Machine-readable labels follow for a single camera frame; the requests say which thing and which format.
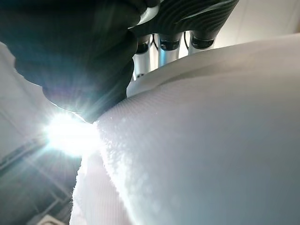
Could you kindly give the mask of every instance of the white surface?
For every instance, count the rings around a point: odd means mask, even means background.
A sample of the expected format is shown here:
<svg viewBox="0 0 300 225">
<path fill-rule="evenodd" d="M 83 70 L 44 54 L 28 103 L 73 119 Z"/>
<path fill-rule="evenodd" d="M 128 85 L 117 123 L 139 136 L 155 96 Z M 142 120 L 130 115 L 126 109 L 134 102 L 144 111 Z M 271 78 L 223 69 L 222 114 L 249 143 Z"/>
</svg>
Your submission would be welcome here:
<svg viewBox="0 0 300 225">
<path fill-rule="evenodd" d="M 185 57 L 99 118 L 98 150 L 132 224 L 300 224 L 299 39 Z M 79 218 L 127 224 L 111 217 L 122 204 L 99 152 L 83 162 Z"/>
</svg>

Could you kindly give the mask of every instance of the black glove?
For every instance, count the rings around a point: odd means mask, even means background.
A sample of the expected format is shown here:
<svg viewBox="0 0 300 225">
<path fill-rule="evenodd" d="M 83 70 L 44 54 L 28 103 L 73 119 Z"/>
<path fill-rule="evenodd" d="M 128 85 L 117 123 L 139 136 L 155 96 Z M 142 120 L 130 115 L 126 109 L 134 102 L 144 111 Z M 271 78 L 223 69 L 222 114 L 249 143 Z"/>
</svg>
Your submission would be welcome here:
<svg viewBox="0 0 300 225">
<path fill-rule="evenodd" d="M 159 0 L 1 0 L 0 41 L 57 106 L 93 122 L 126 98 L 137 49 L 128 27 Z"/>
</svg>

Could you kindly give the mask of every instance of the textured cloth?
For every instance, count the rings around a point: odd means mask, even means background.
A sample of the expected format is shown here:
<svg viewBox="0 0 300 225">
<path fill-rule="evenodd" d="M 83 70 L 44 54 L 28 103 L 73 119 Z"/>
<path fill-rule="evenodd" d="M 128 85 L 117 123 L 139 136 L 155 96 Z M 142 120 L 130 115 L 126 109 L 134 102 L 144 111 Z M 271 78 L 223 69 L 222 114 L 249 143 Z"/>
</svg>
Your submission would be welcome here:
<svg viewBox="0 0 300 225">
<path fill-rule="evenodd" d="M 122 202 L 133 225 L 300 224 L 299 59 L 292 35 L 201 52 L 131 84 L 97 122 L 102 144 L 82 161 L 71 225 L 128 224 Z"/>
</svg>

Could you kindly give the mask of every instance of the sunlight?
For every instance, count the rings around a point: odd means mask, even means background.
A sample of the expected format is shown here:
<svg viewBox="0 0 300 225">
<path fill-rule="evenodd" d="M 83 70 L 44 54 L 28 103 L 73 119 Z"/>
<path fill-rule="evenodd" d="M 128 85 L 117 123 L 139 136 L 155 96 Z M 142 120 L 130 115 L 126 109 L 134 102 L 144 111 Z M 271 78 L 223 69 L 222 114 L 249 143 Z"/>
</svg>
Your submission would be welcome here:
<svg viewBox="0 0 300 225">
<path fill-rule="evenodd" d="M 50 145 L 73 156 L 93 151 L 99 143 L 96 126 L 59 115 L 47 127 Z"/>
</svg>

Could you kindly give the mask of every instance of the lens flare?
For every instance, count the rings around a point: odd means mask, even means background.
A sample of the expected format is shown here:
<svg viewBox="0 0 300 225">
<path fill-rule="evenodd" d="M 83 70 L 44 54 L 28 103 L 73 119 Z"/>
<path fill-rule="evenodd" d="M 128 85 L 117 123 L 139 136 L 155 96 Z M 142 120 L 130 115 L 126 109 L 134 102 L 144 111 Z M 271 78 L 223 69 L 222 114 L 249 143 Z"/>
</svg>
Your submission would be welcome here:
<svg viewBox="0 0 300 225">
<path fill-rule="evenodd" d="M 46 131 L 53 148 L 73 156 L 91 153 L 99 144 L 96 126 L 66 115 L 55 117 Z"/>
</svg>

